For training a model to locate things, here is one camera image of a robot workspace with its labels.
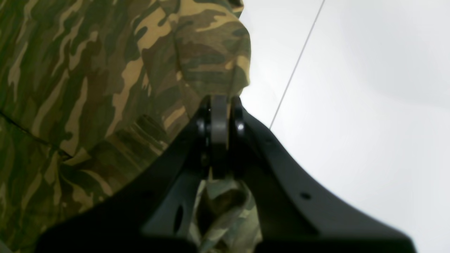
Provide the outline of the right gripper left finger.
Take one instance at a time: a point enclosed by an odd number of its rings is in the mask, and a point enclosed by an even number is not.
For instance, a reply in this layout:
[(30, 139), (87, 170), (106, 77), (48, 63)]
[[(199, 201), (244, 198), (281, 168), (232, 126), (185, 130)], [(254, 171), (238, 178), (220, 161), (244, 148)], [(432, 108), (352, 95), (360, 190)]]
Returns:
[(196, 253), (188, 242), (198, 187), (227, 175), (227, 97), (207, 96), (141, 175), (84, 214), (45, 232), (37, 253)]

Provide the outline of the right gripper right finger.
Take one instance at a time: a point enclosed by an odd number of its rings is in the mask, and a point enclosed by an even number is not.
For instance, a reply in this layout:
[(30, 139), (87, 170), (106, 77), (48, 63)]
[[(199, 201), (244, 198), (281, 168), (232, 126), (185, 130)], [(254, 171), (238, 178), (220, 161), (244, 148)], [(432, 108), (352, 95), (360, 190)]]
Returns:
[(238, 97), (230, 111), (230, 160), (257, 205), (263, 240), (256, 253), (416, 252), (406, 234), (312, 178)]

